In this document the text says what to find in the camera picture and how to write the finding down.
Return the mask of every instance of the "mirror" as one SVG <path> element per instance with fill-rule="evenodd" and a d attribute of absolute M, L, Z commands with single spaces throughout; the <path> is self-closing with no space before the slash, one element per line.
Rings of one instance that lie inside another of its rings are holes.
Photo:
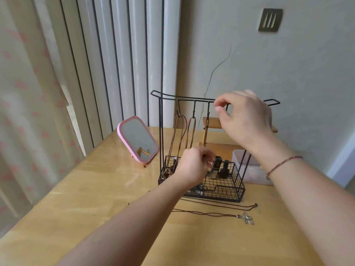
<path fill-rule="evenodd" d="M 122 121 L 117 133 L 136 161 L 148 163 L 158 151 L 157 143 L 144 122 L 136 116 Z"/>

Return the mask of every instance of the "jewelry stand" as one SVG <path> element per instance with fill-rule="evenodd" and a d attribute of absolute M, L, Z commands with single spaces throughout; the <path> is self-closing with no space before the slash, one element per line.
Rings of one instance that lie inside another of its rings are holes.
<path fill-rule="evenodd" d="M 206 146 L 210 148 L 211 150 L 215 151 L 217 156 L 223 157 L 223 160 L 227 159 L 225 158 L 225 153 L 232 153 L 233 150 L 235 149 L 242 149 L 244 150 L 241 146 L 238 145 L 223 145 L 223 144 L 214 144 L 214 143 L 207 143 L 206 138 L 207 138 L 207 132 L 208 128 L 216 128 L 216 129 L 221 129 L 221 125 L 219 122 L 218 118 L 210 118 L 209 117 L 209 108 L 210 104 L 214 102 L 214 99 L 207 99 L 207 98 L 195 98 L 195 97 L 184 97 L 184 96 L 176 96 L 176 95 L 169 95 L 169 94 L 164 94 L 162 92 L 153 90 L 151 92 L 151 95 L 154 97 L 157 97 L 159 99 L 159 147 L 160 147 L 160 153 L 159 153 L 159 161 L 160 161 L 160 175 L 158 179 L 158 184 L 161 184 L 166 180 L 167 177 L 167 172 L 170 170 L 174 172 L 174 168 L 176 165 L 179 163 L 180 157 L 167 155 L 164 156 L 164 131 L 163 131 L 163 100 L 170 100 L 177 102 L 178 104 L 178 111 L 177 111 L 177 117 L 181 117 L 180 113 L 180 101 L 188 101 L 188 102 L 193 102 L 193 111 L 192 111 L 192 117 L 189 121 L 189 125 L 187 125 L 186 121 L 186 128 L 189 129 L 190 122 L 192 119 L 194 119 L 194 127 L 196 125 L 196 118 L 195 118 L 195 108 L 196 108 L 196 102 L 201 102 L 201 103 L 207 103 L 207 115 L 206 117 L 203 117 L 203 124 L 204 124 L 204 135 L 203 135 L 203 140 L 200 143 L 200 146 Z M 270 102 L 268 103 L 268 106 L 272 105 L 278 105 L 280 104 L 279 101 L 275 99 L 268 99 L 264 100 L 264 102 Z M 189 130 L 186 130 L 184 132 L 184 119 L 186 118 L 183 116 L 183 126 L 182 126 L 182 131 L 181 131 L 181 140 L 180 140 L 180 146 L 182 143 L 182 138 L 184 137 L 184 133 L 187 132 L 189 133 Z M 174 127 L 174 135 L 173 135 L 173 140 L 175 137 L 175 131 L 176 131 L 176 126 Z M 245 169 L 243 172 L 240 171 L 241 166 L 243 164 L 243 161 L 246 156 L 246 150 L 244 150 L 244 154 L 241 160 L 241 163 L 239 165 L 239 168 L 237 168 L 236 164 L 230 160 L 228 169 L 229 169 L 229 174 L 227 178 L 220 178 L 217 177 L 215 179 L 212 179 L 209 177 L 210 170 L 208 170 L 205 178 L 203 179 L 203 182 L 200 183 L 199 185 L 191 188 L 188 190 L 184 196 L 185 197 L 198 197 L 198 198 L 206 198 L 206 199 L 214 199 L 214 200 L 222 200 L 222 201 L 231 201 L 231 202 L 240 202 L 243 198 L 244 192 L 245 192 L 245 187 L 243 184 L 243 178 L 246 172 L 246 169 L 248 167 L 251 154 L 249 154 L 249 157 L 247 159 Z M 224 161 L 222 161 L 220 167 L 223 168 Z"/>

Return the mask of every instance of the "person's left hand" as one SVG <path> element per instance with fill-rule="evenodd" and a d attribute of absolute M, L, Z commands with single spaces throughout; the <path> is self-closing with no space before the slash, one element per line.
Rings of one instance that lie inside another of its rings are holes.
<path fill-rule="evenodd" d="M 213 161 L 216 155 L 205 147 L 192 147 L 185 149 L 174 175 L 190 189 L 201 183 L 207 174 L 207 170 L 212 167 L 209 161 Z"/>

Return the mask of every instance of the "table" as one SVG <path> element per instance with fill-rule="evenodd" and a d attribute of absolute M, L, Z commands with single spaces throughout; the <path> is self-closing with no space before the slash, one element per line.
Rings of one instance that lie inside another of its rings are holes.
<path fill-rule="evenodd" d="M 158 142 L 158 129 L 149 129 Z M 165 155 L 172 131 L 164 129 Z M 202 136 L 195 132 L 194 145 Z M 231 139 L 209 131 L 207 142 Z M 158 176 L 159 156 L 144 168 L 114 131 L 0 240 L 1 265 L 54 265 L 129 202 L 155 188 Z M 259 205 L 248 212 L 254 226 L 232 217 L 171 213 L 143 265 L 323 265 L 276 189 L 245 186 L 241 204 Z M 242 214 L 187 201 L 176 208 Z"/>

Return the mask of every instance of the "bracelet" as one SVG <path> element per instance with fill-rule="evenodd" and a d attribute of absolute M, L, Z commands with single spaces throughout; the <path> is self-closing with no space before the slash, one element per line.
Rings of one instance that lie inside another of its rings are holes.
<path fill-rule="evenodd" d="M 288 162 L 288 161 L 290 161 L 290 160 L 293 160 L 294 158 L 303 158 L 303 157 L 302 157 L 302 156 L 292 156 L 292 157 L 289 157 L 289 158 L 287 158 L 286 160 L 280 162 L 278 165 L 276 165 L 274 168 L 272 168 L 270 172 L 267 173 L 266 179 L 270 179 L 269 176 L 270 176 L 270 174 L 271 174 L 273 171 L 275 171 L 275 170 L 276 170 L 278 167 L 280 167 L 282 164 L 284 164 L 284 163 L 286 163 L 286 162 Z"/>

